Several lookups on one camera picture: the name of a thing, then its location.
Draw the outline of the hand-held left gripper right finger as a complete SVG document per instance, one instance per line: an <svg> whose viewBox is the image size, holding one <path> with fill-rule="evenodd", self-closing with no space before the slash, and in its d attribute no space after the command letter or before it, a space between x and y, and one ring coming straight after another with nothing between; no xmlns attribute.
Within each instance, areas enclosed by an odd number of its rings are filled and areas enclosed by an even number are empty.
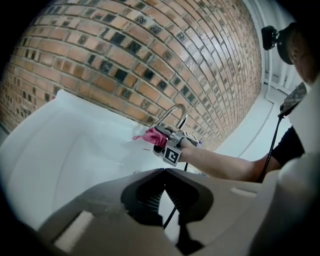
<svg viewBox="0 0 320 256"><path fill-rule="evenodd" d="M264 209L255 209L261 184L165 170L165 190L178 210L176 244L166 256L248 256Z"/></svg>

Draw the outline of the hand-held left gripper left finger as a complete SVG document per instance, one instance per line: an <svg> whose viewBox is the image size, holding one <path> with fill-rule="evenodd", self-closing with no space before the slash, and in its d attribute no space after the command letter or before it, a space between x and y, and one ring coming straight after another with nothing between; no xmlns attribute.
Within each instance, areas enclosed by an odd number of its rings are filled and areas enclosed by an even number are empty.
<svg viewBox="0 0 320 256"><path fill-rule="evenodd" d="M154 169L97 184L54 212L39 236L63 256L178 256L159 214L165 176Z"/></svg>

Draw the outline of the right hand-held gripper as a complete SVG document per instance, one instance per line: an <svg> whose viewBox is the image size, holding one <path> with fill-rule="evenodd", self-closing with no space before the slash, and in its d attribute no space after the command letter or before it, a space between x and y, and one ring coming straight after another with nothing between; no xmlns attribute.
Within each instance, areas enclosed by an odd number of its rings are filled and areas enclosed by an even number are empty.
<svg viewBox="0 0 320 256"><path fill-rule="evenodd" d="M179 130L174 132L172 129L164 128L162 126L155 126L155 129L169 137L164 147L154 145L153 153L157 157L163 157L163 161L172 166L176 166L181 158L181 142L183 139L188 140L195 147L197 147L200 142L193 134L187 131Z"/></svg>

